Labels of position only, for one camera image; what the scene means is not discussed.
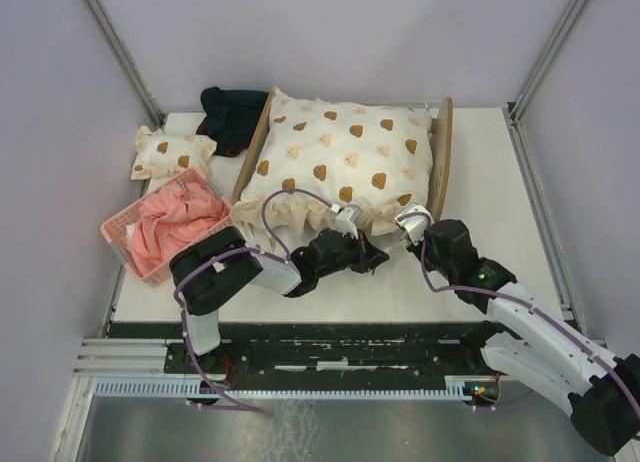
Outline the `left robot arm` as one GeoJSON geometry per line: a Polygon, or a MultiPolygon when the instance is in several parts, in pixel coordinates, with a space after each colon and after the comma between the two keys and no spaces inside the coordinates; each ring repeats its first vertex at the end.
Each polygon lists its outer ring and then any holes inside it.
{"type": "Polygon", "coordinates": [[[389,260],[361,230],[324,229],[289,259],[249,246],[236,228],[216,232],[169,262],[187,361],[201,372],[219,365],[219,309],[246,286],[297,298],[315,290],[324,277],[344,270],[367,274],[389,260]]]}

